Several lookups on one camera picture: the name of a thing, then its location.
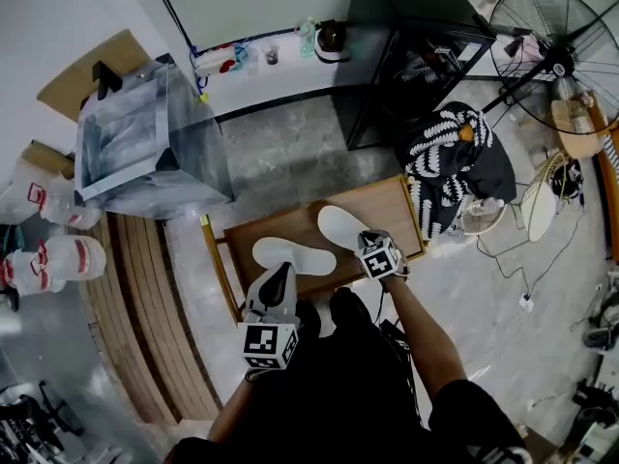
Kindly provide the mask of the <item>black standing fan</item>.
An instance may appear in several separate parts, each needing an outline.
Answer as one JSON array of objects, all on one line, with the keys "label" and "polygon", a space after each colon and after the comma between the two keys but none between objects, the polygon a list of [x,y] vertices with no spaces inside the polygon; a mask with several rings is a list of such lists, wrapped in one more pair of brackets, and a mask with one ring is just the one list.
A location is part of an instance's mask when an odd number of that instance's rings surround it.
[{"label": "black standing fan", "polygon": [[502,86],[484,111],[516,104],[554,128],[553,101],[593,93],[609,128],[619,120],[619,43],[604,18],[616,10],[619,0],[601,14],[582,0],[498,0],[490,56]]}]

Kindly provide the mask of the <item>clear plastic storage bin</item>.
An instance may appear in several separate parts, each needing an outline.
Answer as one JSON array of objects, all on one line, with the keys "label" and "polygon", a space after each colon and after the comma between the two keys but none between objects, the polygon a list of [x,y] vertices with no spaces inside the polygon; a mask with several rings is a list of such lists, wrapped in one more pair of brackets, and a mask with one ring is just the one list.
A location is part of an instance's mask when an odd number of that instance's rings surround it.
[{"label": "clear plastic storage bin", "polygon": [[234,197],[221,128],[168,57],[93,93],[78,114],[74,191],[86,207],[171,219]]}]

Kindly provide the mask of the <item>white low ledge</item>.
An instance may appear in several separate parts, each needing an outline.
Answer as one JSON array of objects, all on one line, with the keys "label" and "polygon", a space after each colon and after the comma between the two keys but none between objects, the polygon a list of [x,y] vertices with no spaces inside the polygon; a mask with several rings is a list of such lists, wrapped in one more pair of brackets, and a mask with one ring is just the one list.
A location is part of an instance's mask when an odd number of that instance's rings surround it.
[{"label": "white low ledge", "polygon": [[[279,62],[266,64],[262,45],[277,43]],[[206,83],[208,104],[217,116],[289,97],[322,92],[333,88],[370,83],[386,46],[383,32],[354,33],[349,31],[346,45],[351,60],[345,63],[323,64],[315,54],[301,56],[300,36],[288,32],[235,44],[244,59],[238,70],[211,75]],[[259,73],[249,76],[244,69],[248,47],[259,53]]]}]

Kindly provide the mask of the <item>round beige chair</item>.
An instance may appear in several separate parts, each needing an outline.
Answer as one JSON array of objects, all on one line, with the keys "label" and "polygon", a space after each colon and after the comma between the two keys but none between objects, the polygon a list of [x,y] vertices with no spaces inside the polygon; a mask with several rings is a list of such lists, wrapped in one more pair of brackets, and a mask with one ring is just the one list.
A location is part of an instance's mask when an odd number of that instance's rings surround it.
[{"label": "round beige chair", "polygon": [[470,207],[474,199],[467,200],[461,206],[459,213],[446,230],[446,236],[455,243],[468,243],[475,237],[484,234],[495,227],[503,217],[506,207],[496,207],[496,211],[484,214],[472,214]]}]

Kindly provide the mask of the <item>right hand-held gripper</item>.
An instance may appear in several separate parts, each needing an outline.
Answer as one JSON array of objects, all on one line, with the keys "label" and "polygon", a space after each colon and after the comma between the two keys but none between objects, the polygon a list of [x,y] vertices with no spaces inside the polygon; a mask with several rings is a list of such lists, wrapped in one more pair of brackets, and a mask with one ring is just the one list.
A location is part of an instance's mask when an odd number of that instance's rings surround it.
[{"label": "right hand-held gripper", "polygon": [[370,230],[376,241],[355,252],[360,265],[370,279],[381,279],[394,269],[394,251],[398,248],[391,235],[382,230]]}]

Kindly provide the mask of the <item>black white striped cloth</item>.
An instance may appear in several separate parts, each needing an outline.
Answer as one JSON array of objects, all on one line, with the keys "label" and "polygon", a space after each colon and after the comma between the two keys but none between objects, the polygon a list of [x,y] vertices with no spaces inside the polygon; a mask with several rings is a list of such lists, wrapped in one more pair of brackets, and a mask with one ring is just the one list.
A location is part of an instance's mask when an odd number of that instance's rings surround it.
[{"label": "black white striped cloth", "polygon": [[448,149],[458,141],[459,129],[470,124],[474,144],[490,144],[494,133],[483,112],[466,103],[452,101],[430,114],[399,152],[399,162],[422,237],[430,241],[447,230],[463,200],[473,195],[448,168]]}]

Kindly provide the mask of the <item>small cardboard box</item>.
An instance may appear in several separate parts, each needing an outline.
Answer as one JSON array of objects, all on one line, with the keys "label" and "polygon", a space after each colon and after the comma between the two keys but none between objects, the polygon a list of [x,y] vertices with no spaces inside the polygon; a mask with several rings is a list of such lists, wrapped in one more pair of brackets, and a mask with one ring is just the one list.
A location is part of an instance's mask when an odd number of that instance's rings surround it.
[{"label": "small cardboard box", "polygon": [[74,178],[74,160],[40,141],[32,140],[20,156],[52,175],[62,175],[67,180]]}]

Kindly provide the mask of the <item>person's right hand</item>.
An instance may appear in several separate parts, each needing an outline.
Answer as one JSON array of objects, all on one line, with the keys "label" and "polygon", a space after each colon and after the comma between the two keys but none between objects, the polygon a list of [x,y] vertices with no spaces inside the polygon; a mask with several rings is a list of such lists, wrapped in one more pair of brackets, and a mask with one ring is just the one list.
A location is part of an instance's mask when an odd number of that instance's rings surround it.
[{"label": "person's right hand", "polygon": [[389,274],[389,277],[399,277],[404,281],[407,281],[409,278],[410,269],[406,256],[402,254],[399,248],[395,248],[394,254],[394,269]]}]

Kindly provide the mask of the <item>dark round kettle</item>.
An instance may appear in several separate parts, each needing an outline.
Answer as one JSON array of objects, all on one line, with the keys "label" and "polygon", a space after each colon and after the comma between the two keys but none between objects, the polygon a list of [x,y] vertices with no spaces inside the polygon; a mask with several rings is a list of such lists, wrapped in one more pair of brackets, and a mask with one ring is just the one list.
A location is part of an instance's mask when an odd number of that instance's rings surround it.
[{"label": "dark round kettle", "polygon": [[322,21],[317,26],[314,53],[323,64],[345,63],[350,60],[346,50],[347,25],[333,19]]}]

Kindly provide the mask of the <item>white slipper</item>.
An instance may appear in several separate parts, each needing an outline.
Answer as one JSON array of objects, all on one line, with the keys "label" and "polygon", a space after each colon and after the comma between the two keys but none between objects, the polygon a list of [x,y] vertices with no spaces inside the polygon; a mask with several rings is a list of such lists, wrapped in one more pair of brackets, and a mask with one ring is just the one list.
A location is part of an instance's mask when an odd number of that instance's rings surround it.
[{"label": "white slipper", "polygon": [[327,276],[337,266],[337,258],[329,250],[303,246],[277,237],[259,239],[253,245],[252,257],[264,269],[288,262],[297,275],[306,276]]},{"label": "white slipper", "polygon": [[328,241],[353,252],[376,241],[376,237],[362,222],[337,206],[324,206],[318,213],[317,225]]}]

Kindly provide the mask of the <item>black faucet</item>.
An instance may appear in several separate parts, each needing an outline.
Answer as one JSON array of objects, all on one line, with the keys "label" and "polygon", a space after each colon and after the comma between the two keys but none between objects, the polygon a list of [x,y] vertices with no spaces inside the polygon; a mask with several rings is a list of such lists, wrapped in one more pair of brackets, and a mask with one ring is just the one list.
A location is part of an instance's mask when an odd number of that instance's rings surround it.
[{"label": "black faucet", "polygon": [[107,92],[118,92],[123,86],[122,78],[110,69],[103,61],[96,62],[92,67],[92,79],[98,83],[98,100],[103,101]]}]

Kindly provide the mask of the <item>large cardboard sheet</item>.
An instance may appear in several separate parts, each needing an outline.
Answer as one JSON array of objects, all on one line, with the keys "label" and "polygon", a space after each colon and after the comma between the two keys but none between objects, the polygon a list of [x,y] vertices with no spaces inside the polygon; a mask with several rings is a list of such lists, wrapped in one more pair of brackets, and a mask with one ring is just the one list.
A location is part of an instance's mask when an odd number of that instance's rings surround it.
[{"label": "large cardboard sheet", "polygon": [[98,89],[98,82],[92,75],[97,62],[102,61],[123,76],[143,67],[149,60],[131,31],[123,30],[67,66],[45,85],[37,100],[76,123],[82,101]]}]

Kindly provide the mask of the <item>person's left forearm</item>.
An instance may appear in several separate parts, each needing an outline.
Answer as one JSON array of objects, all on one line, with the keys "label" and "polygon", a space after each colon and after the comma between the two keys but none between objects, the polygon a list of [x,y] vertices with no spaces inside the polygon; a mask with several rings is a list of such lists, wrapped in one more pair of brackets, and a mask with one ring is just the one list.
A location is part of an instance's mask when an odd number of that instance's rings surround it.
[{"label": "person's left forearm", "polygon": [[239,442],[257,411],[259,395],[258,378],[248,373],[213,421],[207,440],[217,444]]}]

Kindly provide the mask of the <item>round wooden side table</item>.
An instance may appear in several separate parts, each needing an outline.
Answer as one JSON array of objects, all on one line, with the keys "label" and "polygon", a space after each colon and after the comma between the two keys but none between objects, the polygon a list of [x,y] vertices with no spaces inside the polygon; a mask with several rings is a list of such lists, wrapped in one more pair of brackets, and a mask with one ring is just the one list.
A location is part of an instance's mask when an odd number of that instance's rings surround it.
[{"label": "round wooden side table", "polygon": [[553,101],[550,118],[570,158],[591,158],[603,148],[602,138],[608,134],[607,119],[593,93],[586,99]]}]

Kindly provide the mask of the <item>black glass-door cabinet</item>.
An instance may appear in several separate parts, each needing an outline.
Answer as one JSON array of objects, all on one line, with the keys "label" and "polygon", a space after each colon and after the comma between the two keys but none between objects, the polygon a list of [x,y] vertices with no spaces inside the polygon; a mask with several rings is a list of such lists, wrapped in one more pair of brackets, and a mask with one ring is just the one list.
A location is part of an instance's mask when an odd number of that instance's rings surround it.
[{"label": "black glass-door cabinet", "polygon": [[426,119],[496,40],[468,0],[351,0],[355,31],[386,41],[344,129],[349,149],[393,145]]}]

